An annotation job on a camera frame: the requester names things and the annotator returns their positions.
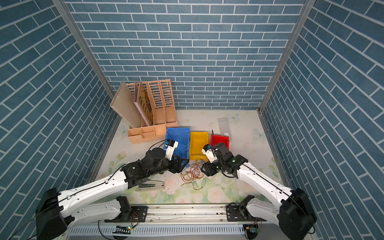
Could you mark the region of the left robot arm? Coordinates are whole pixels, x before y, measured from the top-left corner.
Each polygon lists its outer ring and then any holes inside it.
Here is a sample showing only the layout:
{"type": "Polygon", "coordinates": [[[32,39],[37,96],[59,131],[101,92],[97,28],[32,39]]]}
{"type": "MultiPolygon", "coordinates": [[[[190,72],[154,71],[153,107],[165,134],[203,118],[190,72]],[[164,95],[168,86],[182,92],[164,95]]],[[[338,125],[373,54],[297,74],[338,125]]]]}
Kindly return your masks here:
{"type": "Polygon", "coordinates": [[[134,215],[126,197],[101,204],[95,201],[145,183],[155,174],[181,173],[188,163],[187,159],[168,157],[163,149],[154,148],[142,160],[128,163],[98,181],[61,192],[56,188],[47,190],[36,209],[37,239],[52,240],[69,228],[98,220],[108,223],[132,220],[134,215]]]}

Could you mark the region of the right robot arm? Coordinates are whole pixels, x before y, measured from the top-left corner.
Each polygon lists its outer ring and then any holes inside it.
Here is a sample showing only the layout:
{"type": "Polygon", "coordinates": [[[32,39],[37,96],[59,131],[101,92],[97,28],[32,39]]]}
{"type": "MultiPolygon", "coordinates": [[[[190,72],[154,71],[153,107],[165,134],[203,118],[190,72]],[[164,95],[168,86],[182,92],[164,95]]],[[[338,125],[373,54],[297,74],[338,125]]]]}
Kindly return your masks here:
{"type": "Polygon", "coordinates": [[[290,240],[303,240],[315,227],[317,216],[304,190],[292,190],[277,183],[243,156],[234,156],[223,143],[214,147],[205,145],[202,153],[208,158],[201,168],[206,176],[227,173],[247,183],[269,200],[265,203],[254,196],[247,196],[238,207],[245,218],[261,218],[274,223],[290,240]]]}

